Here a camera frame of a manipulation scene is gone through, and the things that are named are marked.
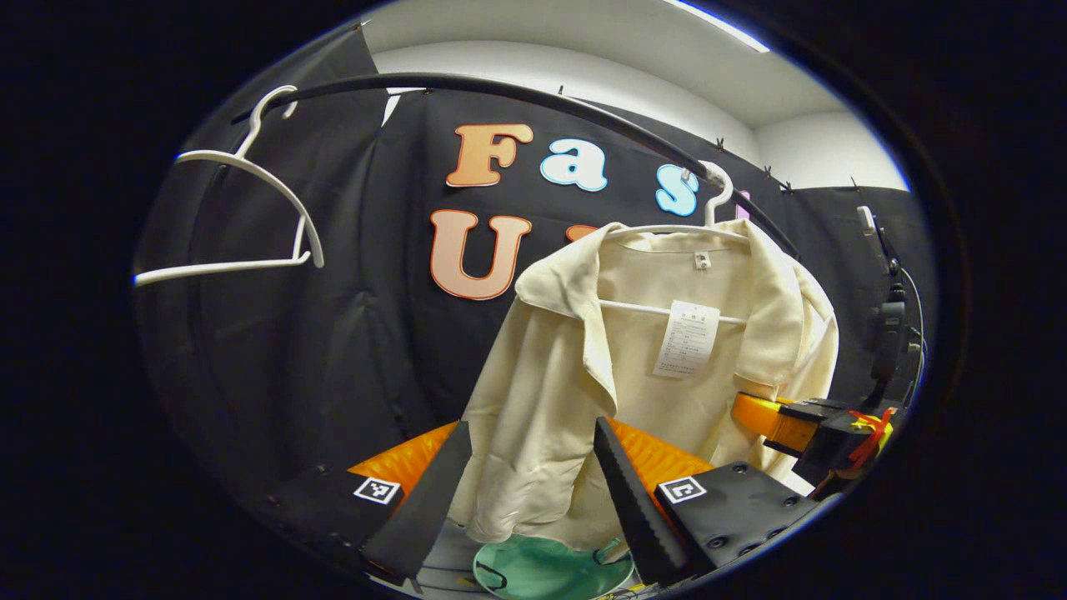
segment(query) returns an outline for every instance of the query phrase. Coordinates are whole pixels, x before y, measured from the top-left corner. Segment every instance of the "black rod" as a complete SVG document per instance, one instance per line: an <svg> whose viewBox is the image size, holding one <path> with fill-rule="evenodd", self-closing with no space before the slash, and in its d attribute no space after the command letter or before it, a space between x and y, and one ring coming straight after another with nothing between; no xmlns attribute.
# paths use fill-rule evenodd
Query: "black rod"
<svg viewBox="0 0 1067 600"><path fill-rule="evenodd" d="M606 110L588 105L582 100L559 94L550 94L539 90L532 90L514 83L497 81L495 79L440 73L383 73L377 75L360 75L276 96L268 101L267 106L264 107L264 114L275 108L286 106L298 100L307 100L310 98L344 92L381 90L384 88L426 88L453 90L458 92L476 92L492 96L501 96L505 98L511 98L558 110L615 131L632 142L640 144L659 156L673 161L679 167L688 169L703 181L712 184L713 186L715 185L715 179L710 175L707 168L704 167L699 160L689 155L689 153L639 125L631 123L630 121L626 121L625 119ZM236 116L232 123L240 123L249 119L251 115L252 111L248 110ZM767 233L778 238L778 240L786 247L786 252L799 262L800 253L797 251L796 246L793 244L792 240L785 237L785 234L783 234L782 231L775 225L775 223L765 212L763 212L763 210L760 210L754 204L749 202L748 199L740 195L737 190L734 190L730 200L757 217L757 220L761 221L767 228Z"/></svg>

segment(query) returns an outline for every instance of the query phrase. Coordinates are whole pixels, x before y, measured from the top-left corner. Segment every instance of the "orange foam pad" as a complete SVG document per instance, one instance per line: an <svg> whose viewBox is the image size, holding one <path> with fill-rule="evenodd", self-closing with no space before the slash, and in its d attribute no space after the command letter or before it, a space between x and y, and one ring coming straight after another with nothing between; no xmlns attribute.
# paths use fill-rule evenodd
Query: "orange foam pad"
<svg viewBox="0 0 1067 600"><path fill-rule="evenodd" d="M636 427L631 427L614 419L607 419L607 422L611 425L615 436L619 438L622 448L626 451L626 457L634 465L637 478L641 480L641 485L652 496L652 502L655 503L659 512L670 522L667 512L659 504L659 500L656 499L656 486L711 471L713 467L711 463Z"/></svg>
<svg viewBox="0 0 1067 600"><path fill-rule="evenodd" d="M412 438L407 442L393 446L392 448L372 456L367 460L348 470L349 473L363 475L364 477L375 477L400 484L404 496L400 500L399 507L411 495L415 485L423 477L427 467L437 455L442 444L448 436L456 429L458 421L448 425L431 429L417 438Z"/></svg>

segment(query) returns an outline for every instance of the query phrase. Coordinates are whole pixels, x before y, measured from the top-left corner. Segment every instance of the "white hanger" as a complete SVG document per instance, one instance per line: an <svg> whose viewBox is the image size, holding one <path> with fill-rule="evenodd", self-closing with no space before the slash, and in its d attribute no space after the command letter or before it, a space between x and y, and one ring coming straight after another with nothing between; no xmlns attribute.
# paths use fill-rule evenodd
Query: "white hanger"
<svg viewBox="0 0 1067 600"><path fill-rule="evenodd" d="M206 265L189 265L186 267L169 267L165 269L157 269L154 271L146 271L133 277L133 286L138 287L141 285L155 283L158 281L164 281L169 279L177 279L189 275L201 275L206 273L223 273L230 271L243 271L248 269L270 269L274 267L292 267L297 265L303 265L307 262L307 258L313 257L313 263L318 268L322 268L325 264L325 259L322 257L322 243L319 241L319 234L315 230L315 223L312 222L312 216L307 214L307 209L304 208L303 203L297 198L297 194L292 193L292 190L288 186L282 183L281 179L272 175L262 167L246 160L244 154L249 152L249 147L252 146L252 142L255 141L256 136L259 135L259 129L262 126L262 121L260 115L262 114L264 107L268 101L273 99L275 96L284 92L296 92L297 88L294 85L282 85L276 90L271 91L269 94L259 100L256 108L252 111L251 123L252 126L249 129L249 135L244 138L244 142L237 149L235 154L218 152L218 151L192 151L178 155L175 159L175 164L178 162L186 162L189 160L213 160L217 162L222 162L229 164L230 167L236 167L242 171L252 173L256 177L267 181L273 188L282 192L282 194L292 204L300 214L300 220L297 221L297 238L292 242L292 257L282 258L275 260L243 260L238 263L211 263ZM282 119L289 119L292 111L297 109L297 102L291 102L282 113ZM300 253L301 242L304 238L304 231L307 231L307 238L310 242L310 252L305 251L303 254Z"/></svg>
<svg viewBox="0 0 1067 600"><path fill-rule="evenodd" d="M627 227L624 230L618 230L611 232L604 236L604 239L614 239L623 237L630 234L639 233L696 233L701 235L714 235L722 237L726 239L732 239L735 241L748 242L748 238L732 232L724 232L721 230L713 228L715 224L715 208L726 204L730 201L730 196L733 195L733 181L730 180L730 175L722 170L721 167L715 164L714 162L707 162L705 160L700 161L701 164L707 168L707 174L714 176L719 183L722 184L722 193L707 201L704 205L704 226L698 227L696 225L644 225L640 227ZM688 170L682 172L682 178L688 180L692 174ZM650 313L653 315L667 315L670 316L670 311L667 309L656 309L654 306L642 306L640 304L628 304L626 302L615 302L612 300L601 300L601 306L607 306L610 309L623 309L627 311L634 311L638 313ZM734 317L719 317L719 322L728 322L733 325L745 325L748 319L738 319Z"/></svg>

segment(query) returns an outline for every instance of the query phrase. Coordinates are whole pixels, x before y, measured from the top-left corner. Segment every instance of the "ceiling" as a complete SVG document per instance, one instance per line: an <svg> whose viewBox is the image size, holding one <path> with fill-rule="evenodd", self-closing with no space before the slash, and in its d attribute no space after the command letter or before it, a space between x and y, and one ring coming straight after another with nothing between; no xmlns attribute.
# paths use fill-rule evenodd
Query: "ceiling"
<svg viewBox="0 0 1067 600"><path fill-rule="evenodd" d="M441 42L554 46L687 90L755 129L845 106L811 76L662 0L398 0L372 12L371 53Z"/></svg>

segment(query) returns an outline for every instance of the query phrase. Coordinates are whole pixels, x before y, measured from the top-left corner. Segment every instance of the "orange letter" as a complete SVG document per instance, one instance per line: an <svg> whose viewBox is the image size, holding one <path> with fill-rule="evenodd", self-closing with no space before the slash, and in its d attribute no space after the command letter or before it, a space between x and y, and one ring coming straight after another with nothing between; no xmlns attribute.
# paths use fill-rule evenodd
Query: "orange letter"
<svg viewBox="0 0 1067 600"><path fill-rule="evenodd" d="M461 138L460 160L445 179L453 188L495 186L500 174L493 171L493 159L501 168L511 167L519 152L515 140L524 144L534 140L528 125L463 125L456 132ZM493 142L496 136L508 137Z"/></svg>
<svg viewBox="0 0 1067 600"><path fill-rule="evenodd" d="M578 241L595 231L596 227L590 227L589 225L571 225L567 228L567 239Z"/></svg>
<svg viewBox="0 0 1067 600"><path fill-rule="evenodd" d="M430 274L442 289L471 300L489 300L505 293L515 274L519 241L534 228L530 222L519 217L493 217L489 228L496 232L493 250L493 268L489 274L476 279L463 272L463 250L466 234L478 224L478 218L464 210L434 210L430 222L433 250L430 251Z"/></svg>

